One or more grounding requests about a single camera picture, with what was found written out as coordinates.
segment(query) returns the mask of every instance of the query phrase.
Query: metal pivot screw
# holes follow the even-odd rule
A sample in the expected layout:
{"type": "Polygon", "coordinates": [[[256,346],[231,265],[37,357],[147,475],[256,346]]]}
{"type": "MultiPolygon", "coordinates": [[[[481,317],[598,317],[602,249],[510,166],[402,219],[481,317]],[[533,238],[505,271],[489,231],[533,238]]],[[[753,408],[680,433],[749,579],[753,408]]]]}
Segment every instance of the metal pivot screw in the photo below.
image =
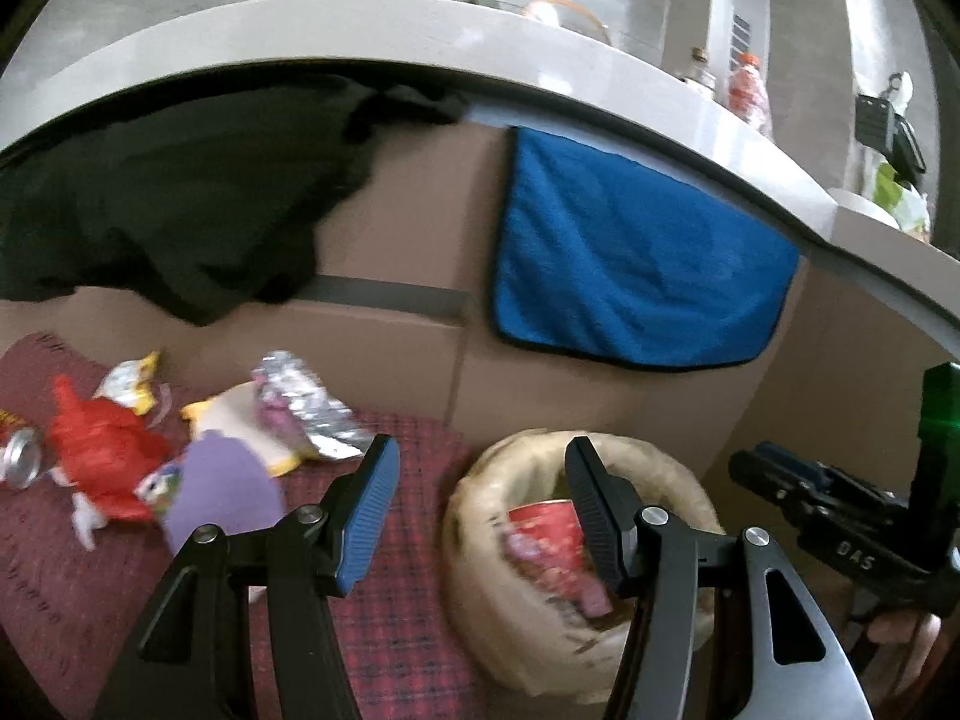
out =
{"type": "Polygon", "coordinates": [[[750,541],[755,547],[765,547],[770,543],[770,534],[763,530],[763,528],[747,528],[744,536],[746,536],[747,541],[750,541]]]}
{"type": "Polygon", "coordinates": [[[296,510],[296,521],[304,525],[316,525],[323,519],[323,509],[308,503],[296,510]]]}
{"type": "Polygon", "coordinates": [[[643,517],[644,522],[648,522],[651,525],[665,525],[666,521],[670,518],[670,515],[664,512],[659,506],[648,506],[640,512],[640,516],[643,517]]]}
{"type": "Polygon", "coordinates": [[[198,544],[209,544],[211,541],[216,541],[218,530],[216,525],[200,525],[193,532],[193,541],[198,544]]]}

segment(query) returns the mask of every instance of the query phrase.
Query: blue towel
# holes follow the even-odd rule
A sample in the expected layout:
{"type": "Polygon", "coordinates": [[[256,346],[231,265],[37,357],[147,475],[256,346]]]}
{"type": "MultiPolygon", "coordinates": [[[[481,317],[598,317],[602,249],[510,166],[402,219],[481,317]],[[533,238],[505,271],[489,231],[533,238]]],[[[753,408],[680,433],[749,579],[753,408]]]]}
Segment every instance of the blue towel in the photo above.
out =
{"type": "Polygon", "coordinates": [[[624,157],[515,138],[493,279],[504,338],[674,370],[763,351],[799,259],[783,235],[624,157]]]}

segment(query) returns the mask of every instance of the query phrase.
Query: silver foil wrapper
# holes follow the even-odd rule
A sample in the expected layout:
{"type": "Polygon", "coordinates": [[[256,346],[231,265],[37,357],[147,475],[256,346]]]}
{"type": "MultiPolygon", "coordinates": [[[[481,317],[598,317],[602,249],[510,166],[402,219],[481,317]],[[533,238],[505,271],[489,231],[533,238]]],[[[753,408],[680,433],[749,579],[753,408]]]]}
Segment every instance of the silver foil wrapper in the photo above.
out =
{"type": "Polygon", "coordinates": [[[271,352],[253,370],[253,381],[261,427],[299,455],[351,460],[370,447],[373,434],[296,355],[271,352]]]}

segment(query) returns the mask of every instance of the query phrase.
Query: beige bag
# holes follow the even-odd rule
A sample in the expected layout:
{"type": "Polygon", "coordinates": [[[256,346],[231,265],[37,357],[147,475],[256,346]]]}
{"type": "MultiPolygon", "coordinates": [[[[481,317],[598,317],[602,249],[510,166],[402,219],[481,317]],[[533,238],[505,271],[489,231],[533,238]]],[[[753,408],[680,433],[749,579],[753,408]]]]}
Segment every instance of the beige bag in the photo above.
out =
{"type": "MultiPolygon", "coordinates": [[[[445,590],[454,626],[498,682],[532,696],[594,703],[610,696],[629,615],[600,630],[520,576],[501,548],[509,509],[569,498],[563,455],[576,436],[588,436],[604,465],[629,479],[644,503],[670,509],[693,528],[723,533],[693,474],[654,445],[586,431],[529,430],[493,445],[457,485],[443,519],[445,590]]],[[[712,590],[701,590],[698,605],[696,647],[713,630],[712,590]]]]}

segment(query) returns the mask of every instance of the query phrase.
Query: snack wrapper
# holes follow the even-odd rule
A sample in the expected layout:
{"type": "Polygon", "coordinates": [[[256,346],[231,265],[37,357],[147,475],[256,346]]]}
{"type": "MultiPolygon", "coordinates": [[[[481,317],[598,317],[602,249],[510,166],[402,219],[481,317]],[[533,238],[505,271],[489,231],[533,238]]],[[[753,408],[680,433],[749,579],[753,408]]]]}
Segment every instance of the snack wrapper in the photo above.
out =
{"type": "Polygon", "coordinates": [[[299,456],[351,460],[370,447],[373,434],[296,355],[271,352],[253,370],[253,383],[257,421],[299,456]]]}
{"type": "Polygon", "coordinates": [[[572,603],[586,618],[613,611],[606,589],[587,565],[584,532],[571,501],[528,504],[510,509],[508,516],[503,549],[523,576],[572,603]]]}
{"type": "Polygon", "coordinates": [[[267,474],[289,473],[301,458],[285,443],[267,432],[256,417],[256,384],[243,382],[213,398],[189,403],[181,416],[190,423],[190,437],[198,439],[207,430],[239,439],[258,456],[267,474]]]}
{"type": "Polygon", "coordinates": [[[161,519],[176,500],[183,475],[179,461],[164,463],[152,474],[145,476],[133,490],[133,494],[150,507],[157,519],[161,519]]]}
{"type": "Polygon", "coordinates": [[[94,397],[104,397],[130,409],[137,416],[150,412],[157,401],[150,392],[150,380],[157,371],[159,352],[142,360],[127,360],[114,367],[98,386],[94,397]]]}

